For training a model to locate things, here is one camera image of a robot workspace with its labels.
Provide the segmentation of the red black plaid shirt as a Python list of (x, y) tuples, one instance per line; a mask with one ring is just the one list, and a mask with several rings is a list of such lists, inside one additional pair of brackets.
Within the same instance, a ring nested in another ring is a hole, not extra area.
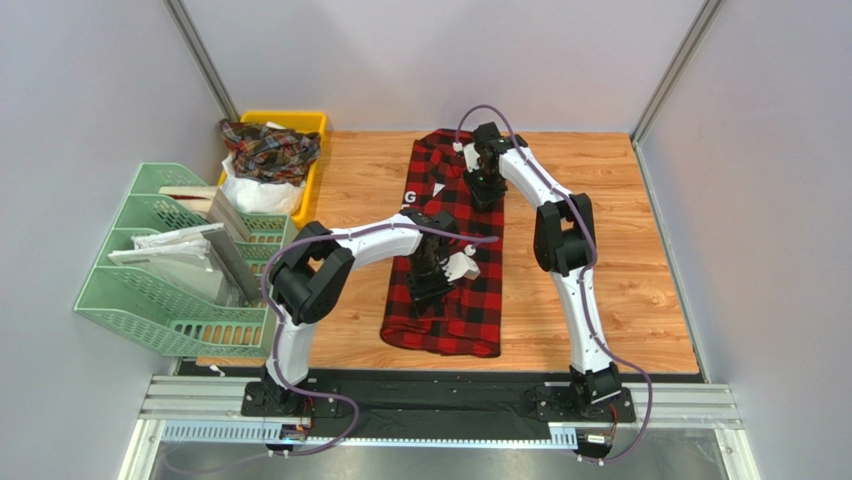
[[(451, 215), (467, 236), (504, 236), (504, 202), (487, 211), (474, 207), (463, 179), (466, 164), (453, 149), (455, 132), (438, 129), (413, 142), (402, 207), (432, 217)], [(380, 338), (397, 348), (434, 354), (494, 358), (500, 355), (503, 287), (503, 243), (476, 247), (480, 270), (474, 279), (462, 278), (453, 291), (418, 314), (406, 286), (409, 264), (393, 259)]]

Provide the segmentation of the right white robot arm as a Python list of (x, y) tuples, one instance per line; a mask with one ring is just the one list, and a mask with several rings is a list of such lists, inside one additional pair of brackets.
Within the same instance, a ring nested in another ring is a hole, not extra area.
[(495, 207), (509, 185), (534, 209), (533, 253), (554, 283), (570, 332), (571, 408), (581, 418), (608, 411), (622, 392), (622, 381), (595, 298), (591, 199), (559, 184), (523, 139), (502, 135), (495, 123), (477, 127), (469, 143), (455, 140), (453, 149), (465, 162), (463, 179), (477, 210)]

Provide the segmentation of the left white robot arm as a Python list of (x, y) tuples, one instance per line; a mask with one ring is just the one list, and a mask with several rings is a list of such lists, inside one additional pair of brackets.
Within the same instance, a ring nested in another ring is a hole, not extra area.
[(273, 347), (261, 376), (260, 394), (284, 414), (300, 408), (294, 387), (306, 379), (308, 356), (320, 320), (337, 305), (350, 274), (366, 265), (402, 257), (408, 263), (404, 286), (417, 315), (450, 293), (450, 244), (459, 239), (455, 219), (406, 209), (390, 218), (349, 229), (327, 229), (314, 221), (279, 251), (262, 279), (273, 295), (278, 317)]

